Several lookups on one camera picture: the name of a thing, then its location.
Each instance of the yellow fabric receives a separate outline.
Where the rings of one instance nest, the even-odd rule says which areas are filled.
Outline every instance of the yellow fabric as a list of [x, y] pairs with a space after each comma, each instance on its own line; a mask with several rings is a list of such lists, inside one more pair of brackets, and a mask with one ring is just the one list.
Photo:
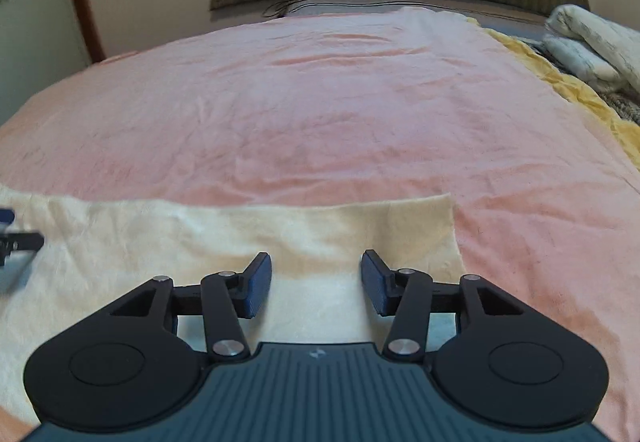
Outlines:
[[640, 126], [623, 120], [593, 89], [571, 75], [564, 75], [544, 57], [540, 57], [526, 44], [500, 32], [485, 28], [491, 37], [506, 46], [529, 71], [548, 82], [556, 93], [569, 102], [580, 104], [593, 113], [618, 140], [633, 165], [640, 170]]

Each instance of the pink bed sheet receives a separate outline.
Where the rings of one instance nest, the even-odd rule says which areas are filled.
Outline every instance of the pink bed sheet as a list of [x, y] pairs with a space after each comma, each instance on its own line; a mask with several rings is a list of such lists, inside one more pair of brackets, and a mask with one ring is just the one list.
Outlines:
[[102, 64], [0, 129], [0, 182], [87, 200], [331, 205], [451, 192], [469, 272], [596, 345], [596, 423], [640, 440], [640, 175], [447, 13], [291, 18]]

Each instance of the bed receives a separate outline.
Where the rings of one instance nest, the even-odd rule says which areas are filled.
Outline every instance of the bed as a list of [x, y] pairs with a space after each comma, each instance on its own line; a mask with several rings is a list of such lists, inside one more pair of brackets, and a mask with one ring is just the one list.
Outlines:
[[293, 1], [236, 26], [274, 0], [212, 0], [226, 28], [34, 96], [0, 128], [0, 183], [223, 207], [449, 193], [466, 271], [593, 343], [610, 370], [596, 424], [640, 439], [637, 126], [505, 35], [587, 1]]

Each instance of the white door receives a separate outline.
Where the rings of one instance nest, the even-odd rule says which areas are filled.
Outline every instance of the white door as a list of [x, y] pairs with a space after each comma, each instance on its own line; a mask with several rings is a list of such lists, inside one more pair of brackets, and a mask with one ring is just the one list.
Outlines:
[[89, 63], [71, 0], [0, 0], [0, 124]]

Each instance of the cream cloth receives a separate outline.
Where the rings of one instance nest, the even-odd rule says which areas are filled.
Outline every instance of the cream cloth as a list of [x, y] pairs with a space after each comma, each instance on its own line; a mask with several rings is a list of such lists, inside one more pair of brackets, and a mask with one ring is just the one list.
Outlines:
[[[38, 229], [44, 248], [30, 265], [0, 270], [0, 404], [37, 423], [22, 370], [41, 343], [157, 274], [176, 285], [241, 271], [268, 252], [273, 279], [260, 314], [242, 322], [252, 347], [272, 342], [380, 342], [389, 320], [362, 292], [362, 252], [392, 268], [458, 282], [463, 264], [448, 195], [337, 207], [187, 207], [161, 201], [86, 203], [0, 188], [17, 224]], [[178, 334], [197, 343], [197, 322]]]

